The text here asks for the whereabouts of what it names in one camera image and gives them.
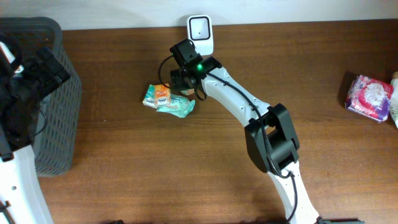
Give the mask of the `green lid jar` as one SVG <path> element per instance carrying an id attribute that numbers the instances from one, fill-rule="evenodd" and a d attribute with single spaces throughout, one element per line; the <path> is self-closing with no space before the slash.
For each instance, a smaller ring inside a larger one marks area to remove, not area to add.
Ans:
<path id="1" fill-rule="evenodd" d="M 187 90 L 180 90 L 180 93 L 183 95 L 189 96 L 195 93 L 195 90 L 193 88 L 187 89 Z"/>

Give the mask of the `teal wipes packet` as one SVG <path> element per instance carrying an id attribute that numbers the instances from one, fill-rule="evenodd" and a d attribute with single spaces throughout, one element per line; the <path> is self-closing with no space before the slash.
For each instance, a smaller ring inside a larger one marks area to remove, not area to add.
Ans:
<path id="1" fill-rule="evenodd" d="M 169 113 L 179 118 L 185 118 L 195 107 L 195 100 L 189 100 L 184 96 L 171 94 L 169 105 L 159 106 L 157 112 Z"/>

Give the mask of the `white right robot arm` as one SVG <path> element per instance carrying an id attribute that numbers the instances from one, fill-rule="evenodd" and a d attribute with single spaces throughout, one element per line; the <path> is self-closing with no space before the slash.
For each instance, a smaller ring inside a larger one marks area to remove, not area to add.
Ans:
<path id="1" fill-rule="evenodd" d="M 243 126 L 248 155 L 272 179 L 285 209 L 287 223 L 323 223 L 302 181 L 300 143 L 288 109 L 271 106 L 250 94 L 213 57 L 203 58 L 191 40 L 170 48 L 179 68 L 170 73 L 172 87 L 202 92 L 221 103 Z"/>

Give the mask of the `red purple snack packet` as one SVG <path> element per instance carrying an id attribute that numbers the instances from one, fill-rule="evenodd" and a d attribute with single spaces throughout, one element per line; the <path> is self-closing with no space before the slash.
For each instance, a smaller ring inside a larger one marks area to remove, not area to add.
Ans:
<path id="1" fill-rule="evenodd" d="M 381 123 L 388 119 L 393 92 L 391 84 L 359 75 L 349 88 L 345 108 Z"/>

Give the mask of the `teal tissue pack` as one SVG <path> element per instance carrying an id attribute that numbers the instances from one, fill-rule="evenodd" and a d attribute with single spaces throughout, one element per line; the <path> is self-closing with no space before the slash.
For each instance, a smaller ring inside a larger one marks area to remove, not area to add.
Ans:
<path id="1" fill-rule="evenodd" d="M 148 106 L 153 109 L 157 109 L 157 106 L 155 105 L 155 86 L 154 85 L 149 85 L 146 95 L 144 96 L 144 99 L 142 101 L 142 104 L 144 106 Z"/>

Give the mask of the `orange tissue pack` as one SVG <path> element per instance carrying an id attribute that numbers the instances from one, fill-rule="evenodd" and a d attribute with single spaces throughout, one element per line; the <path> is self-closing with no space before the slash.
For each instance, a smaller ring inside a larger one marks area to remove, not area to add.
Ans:
<path id="1" fill-rule="evenodd" d="M 155 105 L 168 106 L 171 103 L 171 91 L 168 85 L 154 86 Z"/>

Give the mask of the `white bamboo print tube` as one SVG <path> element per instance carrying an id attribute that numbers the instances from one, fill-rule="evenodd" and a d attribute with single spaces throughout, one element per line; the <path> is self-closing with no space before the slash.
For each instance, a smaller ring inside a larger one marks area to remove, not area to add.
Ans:
<path id="1" fill-rule="evenodd" d="M 397 76 L 398 76 L 398 72 L 394 72 L 392 74 L 391 85 L 394 88 L 394 91 L 393 91 L 392 96 L 391 96 L 391 100 L 390 100 L 391 105 L 390 105 L 390 108 L 389 108 L 391 118 L 392 118 L 392 120 L 393 120 L 393 122 L 394 122 L 396 127 L 398 127 L 398 119 L 397 119 L 397 110 L 398 110 L 398 104 L 397 104 L 398 89 L 397 89 L 397 85 L 398 85 L 398 78 L 397 78 Z"/>

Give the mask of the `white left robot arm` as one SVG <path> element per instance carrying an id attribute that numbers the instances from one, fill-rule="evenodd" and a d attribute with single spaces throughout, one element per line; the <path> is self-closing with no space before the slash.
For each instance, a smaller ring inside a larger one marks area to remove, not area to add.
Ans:
<path id="1" fill-rule="evenodd" d="M 22 61 L 19 44 L 1 36 L 1 223 L 52 223 L 32 147 L 32 113 L 71 77 L 52 51 Z"/>

